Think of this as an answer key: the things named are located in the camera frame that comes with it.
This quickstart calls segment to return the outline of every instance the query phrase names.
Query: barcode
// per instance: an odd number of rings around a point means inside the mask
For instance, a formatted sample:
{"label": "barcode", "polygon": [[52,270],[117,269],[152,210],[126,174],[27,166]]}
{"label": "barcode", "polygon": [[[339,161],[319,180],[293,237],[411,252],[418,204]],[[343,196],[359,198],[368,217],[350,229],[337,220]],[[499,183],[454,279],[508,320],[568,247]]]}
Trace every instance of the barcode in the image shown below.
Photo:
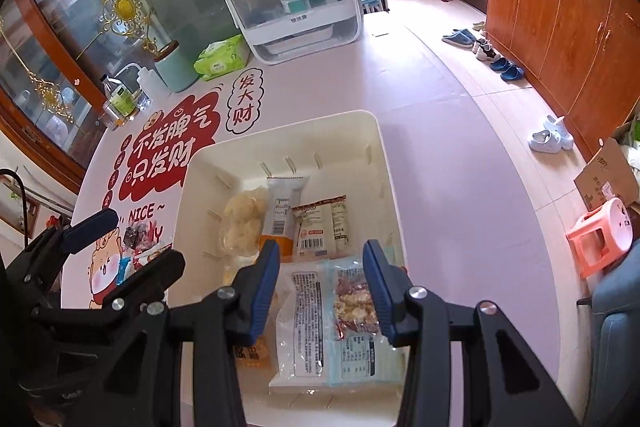
{"label": "barcode", "polygon": [[313,237],[311,239],[302,240],[303,250],[315,250],[316,248],[324,248],[322,237]]}
{"label": "barcode", "polygon": [[282,235],[284,233],[284,221],[273,221],[273,226],[271,227],[272,235]]}

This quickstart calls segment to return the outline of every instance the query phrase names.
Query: nutrition label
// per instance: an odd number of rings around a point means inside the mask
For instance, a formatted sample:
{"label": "nutrition label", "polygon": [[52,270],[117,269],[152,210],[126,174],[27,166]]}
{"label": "nutrition label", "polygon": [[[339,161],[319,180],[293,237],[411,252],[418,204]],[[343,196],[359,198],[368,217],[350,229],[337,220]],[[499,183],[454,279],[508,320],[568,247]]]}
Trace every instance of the nutrition label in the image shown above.
{"label": "nutrition label", "polygon": [[376,374],[376,349],[373,335],[354,334],[340,341],[342,379],[360,380]]}
{"label": "nutrition label", "polygon": [[297,272],[291,279],[296,287],[294,374],[296,377],[318,377],[324,367],[320,280],[317,272]]}

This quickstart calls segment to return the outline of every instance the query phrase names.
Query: metal bolt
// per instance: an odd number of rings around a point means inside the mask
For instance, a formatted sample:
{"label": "metal bolt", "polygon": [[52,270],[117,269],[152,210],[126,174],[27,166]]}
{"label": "metal bolt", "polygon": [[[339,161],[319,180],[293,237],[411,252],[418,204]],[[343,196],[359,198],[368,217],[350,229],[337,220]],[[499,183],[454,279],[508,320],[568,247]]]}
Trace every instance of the metal bolt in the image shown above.
{"label": "metal bolt", "polygon": [[427,288],[422,286],[411,286],[411,288],[409,288],[409,296],[414,299],[424,299],[427,293]]}
{"label": "metal bolt", "polygon": [[236,296],[236,290],[231,288],[231,286],[222,286],[222,288],[218,289],[217,293],[218,293],[218,297],[225,300],[232,299],[233,297]]}
{"label": "metal bolt", "polygon": [[479,308],[485,315],[495,315],[498,312],[498,306],[491,301],[482,301]]}
{"label": "metal bolt", "polygon": [[117,299],[113,299],[113,302],[111,303],[111,308],[119,312],[121,309],[124,308],[124,299],[121,299],[119,297]]}
{"label": "metal bolt", "polygon": [[164,311],[164,304],[162,304],[162,302],[156,301],[156,302],[152,302],[151,304],[149,304],[149,306],[146,307],[146,312],[149,315],[159,315]]}

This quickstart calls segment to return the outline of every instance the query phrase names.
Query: cartoon character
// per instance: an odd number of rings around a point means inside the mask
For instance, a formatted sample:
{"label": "cartoon character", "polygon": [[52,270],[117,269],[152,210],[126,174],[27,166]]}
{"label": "cartoon character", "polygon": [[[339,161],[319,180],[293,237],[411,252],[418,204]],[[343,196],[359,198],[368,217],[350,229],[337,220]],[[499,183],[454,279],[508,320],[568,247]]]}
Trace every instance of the cartoon character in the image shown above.
{"label": "cartoon character", "polygon": [[94,298],[90,309],[102,307],[102,300],[116,287],[116,276],[122,258],[120,229],[111,230],[95,242],[89,268],[89,286]]}
{"label": "cartoon character", "polygon": [[155,113],[153,113],[149,119],[145,122],[144,127],[142,128],[143,131],[146,131],[147,129],[149,129],[150,127],[153,127],[153,125],[160,120],[160,118],[162,118],[162,111],[156,111]]}

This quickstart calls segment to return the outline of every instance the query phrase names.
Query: brown lid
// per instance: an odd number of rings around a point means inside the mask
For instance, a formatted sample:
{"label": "brown lid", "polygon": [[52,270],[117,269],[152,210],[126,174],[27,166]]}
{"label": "brown lid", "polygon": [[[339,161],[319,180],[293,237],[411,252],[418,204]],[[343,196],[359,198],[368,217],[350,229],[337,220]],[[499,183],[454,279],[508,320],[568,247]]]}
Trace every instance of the brown lid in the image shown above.
{"label": "brown lid", "polygon": [[154,62],[159,62],[163,58],[167,58],[168,55],[172,53],[172,51],[174,51],[179,45],[180,44],[178,44],[178,41],[169,42],[164,48],[158,51],[158,55],[154,57]]}

